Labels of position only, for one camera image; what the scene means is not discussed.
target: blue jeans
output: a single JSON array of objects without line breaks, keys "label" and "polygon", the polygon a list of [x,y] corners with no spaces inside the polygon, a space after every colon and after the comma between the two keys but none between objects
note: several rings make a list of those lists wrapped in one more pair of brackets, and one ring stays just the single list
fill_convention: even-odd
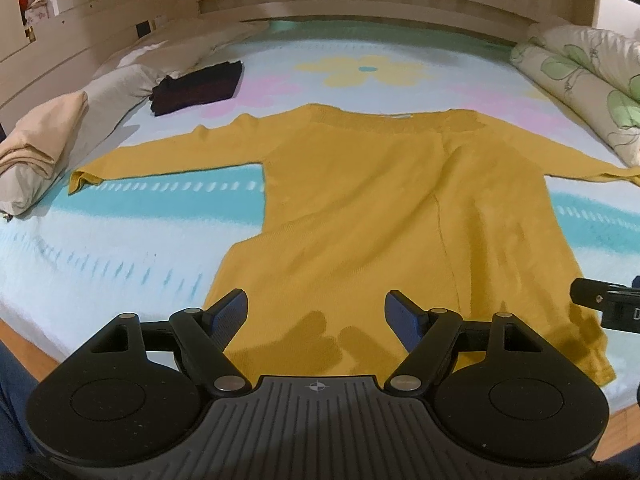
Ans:
[{"label": "blue jeans", "polygon": [[25,407],[38,381],[0,341],[0,473],[18,472],[35,445]]}]

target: bed sheet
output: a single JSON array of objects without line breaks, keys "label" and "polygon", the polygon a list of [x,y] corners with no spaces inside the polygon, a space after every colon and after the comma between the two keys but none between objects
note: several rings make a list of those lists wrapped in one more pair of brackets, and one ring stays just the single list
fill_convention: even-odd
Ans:
[{"label": "bed sheet", "polygon": [[[470,108],[622,166],[578,117],[512,67],[509,53],[453,32],[273,22],[202,63],[242,60],[233,99],[160,118],[143,102],[89,160],[244,112],[261,117],[315,102],[374,114]],[[640,274],[640,189],[546,182],[583,273],[629,285]],[[258,165],[105,182],[73,196],[63,180],[25,219],[0,226],[0,317],[62,360],[121,312],[158,320],[201,306],[222,257],[260,232],[263,211]],[[618,378],[604,392],[615,411],[635,402],[640,335],[607,332]]]}]

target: folded black garment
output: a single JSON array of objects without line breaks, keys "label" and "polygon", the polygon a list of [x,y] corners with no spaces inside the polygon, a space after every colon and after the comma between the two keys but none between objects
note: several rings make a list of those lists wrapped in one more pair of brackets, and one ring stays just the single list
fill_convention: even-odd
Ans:
[{"label": "folded black garment", "polygon": [[225,61],[178,79],[167,76],[151,91],[151,111],[158,117],[193,105],[231,99],[241,75],[242,62]]}]

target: folded peach cloth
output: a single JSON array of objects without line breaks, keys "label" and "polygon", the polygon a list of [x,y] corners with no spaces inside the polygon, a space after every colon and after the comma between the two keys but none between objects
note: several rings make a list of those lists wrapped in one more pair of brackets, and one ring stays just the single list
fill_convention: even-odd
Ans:
[{"label": "folded peach cloth", "polygon": [[0,174],[20,162],[51,178],[86,108],[84,91],[64,94],[28,112],[0,142]]}]

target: wooden bed edge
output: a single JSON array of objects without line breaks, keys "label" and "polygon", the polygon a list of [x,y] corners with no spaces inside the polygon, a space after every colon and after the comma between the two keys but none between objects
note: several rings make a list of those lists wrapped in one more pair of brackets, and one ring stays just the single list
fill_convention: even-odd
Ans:
[{"label": "wooden bed edge", "polygon": [[[0,341],[39,381],[49,375],[59,364],[36,345],[17,334],[2,320],[0,320]],[[606,460],[636,444],[640,444],[640,407],[635,404],[611,415],[594,460]]]}]

